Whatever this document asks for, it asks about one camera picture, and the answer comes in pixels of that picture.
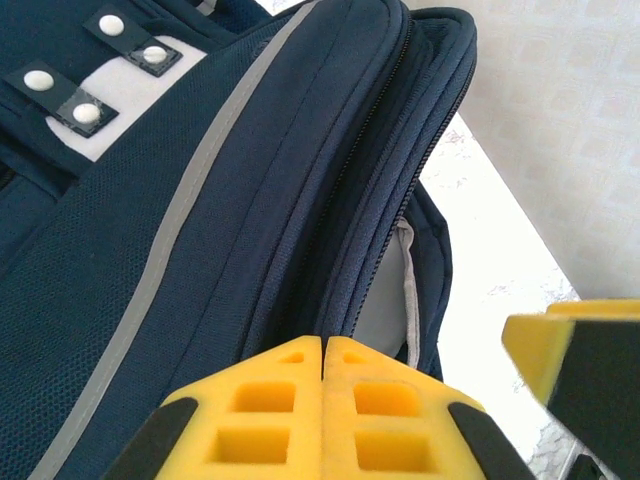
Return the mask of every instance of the yellow and black object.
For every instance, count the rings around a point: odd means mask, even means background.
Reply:
[[[167,398],[106,479],[530,480],[466,395],[354,340],[301,337]]]
[[[559,303],[507,320],[536,398],[621,478],[640,477],[640,300]]]

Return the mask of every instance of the yellow foam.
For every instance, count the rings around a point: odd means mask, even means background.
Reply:
[[[184,387],[199,404],[158,479],[475,480],[466,395],[349,338],[301,337]]]
[[[603,320],[640,320],[640,299],[585,300],[555,303],[547,313]]]
[[[560,315],[514,315],[507,319],[502,343],[535,397],[549,401],[574,322]]]
[[[344,337],[324,363],[325,479],[483,479],[447,407],[466,395]]]
[[[158,479],[320,478],[322,346],[300,337],[171,394],[198,401]]]

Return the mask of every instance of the snap button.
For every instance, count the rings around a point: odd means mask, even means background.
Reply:
[[[53,77],[42,70],[31,70],[24,76],[24,84],[36,92],[44,92],[53,87]]]
[[[98,22],[98,26],[102,33],[110,37],[117,37],[124,32],[124,22],[116,15],[105,15]]]
[[[162,47],[154,45],[144,49],[144,52],[142,52],[142,58],[144,58],[145,62],[150,63],[151,65],[157,65],[167,59],[167,51]]]
[[[81,103],[73,109],[73,118],[85,125],[94,123],[100,120],[100,109],[93,103]]]

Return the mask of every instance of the white wall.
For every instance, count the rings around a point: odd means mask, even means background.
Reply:
[[[462,116],[578,293],[640,296],[640,1],[406,3],[474,15]]]

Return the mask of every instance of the zipper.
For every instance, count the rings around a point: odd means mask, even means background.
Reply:
[[[400,65],[402,64],[405,55],[407,53],[407,50],[409,48],[409,42],[411,40],[411,34],[412,34],[412,30],[413,30],[413,22],[409,21],[408,25],[407,25],[407,31],[405,33],[405,37],[402,43],[402,47],[400,49],[400,52],[398,54],[398,58],[393,66],[393,68],[391,69],[391,72],[389,73],[389,75],[387,76],[387,80],[385,81],[384,85],[382,86],[382,89],[380,90],[380,92],[378,93],[378,95],[376,96],[375,101],[373,102],[373,105],[371,106],[371,108],[369,109],[369,112],[367,113],[367,116],[362,124],[362,127],[360,128],[360,130],[358,131],[358,134],[354,140],[353,145],[351,146],[349,153],[347,154],[347,157],[345,159],[345,161],[342,163],[342,166],[340,167],[340,171],[338,172],[338,175],[336,176],[336,180],[333,183],[333,186],[331,188],[331,191],[329,193],[329,196],[327,197],[327,200],[325,201],[325,204],[322,208],[322,211],[318,217],[318,221],[316,222],[316,225],[313,229],[313,232],[311,234],[311,237],[309,239],[308,242],[308,247],[305,249],[305,253],[302,256],[302,260],[300,262],[300,266],[298,267],[296,274],[294,276],[292,285],[297,285],[300,280],[302,279],[303,273],[306,272],[308,270],[309,267],[309,257],[311,255],[311,253],[315,250],[315,247],[317,245],[318,242],[318,237],[320,235],[320,232],[323,231],[323,229],[325,228],[325,222],[326,222],[326,218],[327,218],[327,214],[328,212],[331,210],[331,208],[333,207],[333,203],[335,200],[335,196],[336,193],[338,192],[338,190],[342,187],[342,183],[344,180],[344,176],[345,173],[347,172],[351,161],[353,160],[353,157],[357,151],[358,146],[360,145],[360,142],[365,134],[365,132],[367,131],[367,127],[369,126],[371,119],[373,118],[373,116],[375,115],[378,106],[380,105],[380,102],[382,101],[382,99],[384,98],[385,94],[387,93],[389,86],[391,85],[391,82],[394,80],[398,69],[400,68]],[[292,304],[293,304],[293,299],[294,299],[294,293],[295,293],[295,289],[291,289],[291,293],[287,296],[287,299],[284,303],[284,307],[282,310],[282,314],[279,316],[277,324],[275,325],[275,331],[279,332],[282,324],[286,321],[287,318],[289,318],[291,316],[291,308],[292,308]]]
[[[407,189],[407,192],[405,193],[404,197],[402,198],[402,202],[400,203],[400,208],[398,209],[398,213],[396,213],[396,216],[393,219],[393,223],[391,224],[391,229],[389,230],[389,233],[387,234],[387,237],[385,238],[384,244],[382,245],[382,250],[380,251],[380,255],[378,255],[378,259],[376,260],[375,266],[373,268],[373,273],[371,274],[371,277],[369,278],[369,281],[367,282],[367,288],[366,288],[366,291],[365,291],[365,296],[362,299],[362,301],[360,302],[360,305],[358,306],[358,310],[356,311],[356,321],[353,322],[353,327],[351,328],[351,332],[349,333],[350,337],[353,337],[353,333],[355,331],[356,325],[358,324],[358,320],[357,319],[360,317],[360,313],[362,312],[362,307],[364,306],[364,302],[365,302],[365,300],[367,298],[367,294],[369,293],[369,290],[371,288],[371,284],[373,283],[373,279],[375,278],[376,273],[378,271],[378,268],[380,267],[380,263],[382,262],[382,258],[384,257],[384,254],[387,251],[387,248],[389,247],[389,243],[391,242],[391,238],[393,236],[393,232],[395,231],[396,227],[398,226],[398,222],[400,221],[400,219],[404,215],[404,212],[407,209],[407,205],[409,205],[409,201],[411,200],[411,196],[413,195],[413,191],[415,190],[416,185],[418,184],[418,181],[420,180],[420,174],[422,173],[422,169],[424,168],[424,165],[427,163],[427,160],[429,159],[429,157],[433,153],[433,150],[435,149],[437,143],[440,141],[440,138],[442,138],[442,135],[444,134],[445,130],[447,129],[447,127],[451,123],[451,120],[453,119],[454,115],[458,111],[458,108],[460,107],[460,104],[462,103],[462,100],[464,100],[464,97],[466,96],[467,91],[469,90],[469,86],[471,85],[471,79],[473,78],[473,74],[475,72],[475,69],[476,69],[476,61],[474,60],[473,63],[471,64],[471,68],[469,69],[469,74],[467,75],[467,78],[465,79],[464,85],[462,86],[462,89],[460,90],[460,93],[456,97],[456,100],[453,103],[453,105],[452,105],[451,109],[449,110],[449,112],[447,113],[447,116],[445,117],[444,121],[442,122],[442,124],[440,125],[438,130],[436,131],[436,134],[433,137],[433,140],[431,140],[431,142],[429,143],[429,146],[427,147],[427,150],[425,151],[424,155],[420,159],[420,163],[418,164],[418,168],[416,168],[416,171],[413,174],[413,177],[411,178],[411,182],[409,183],[409,188]]]

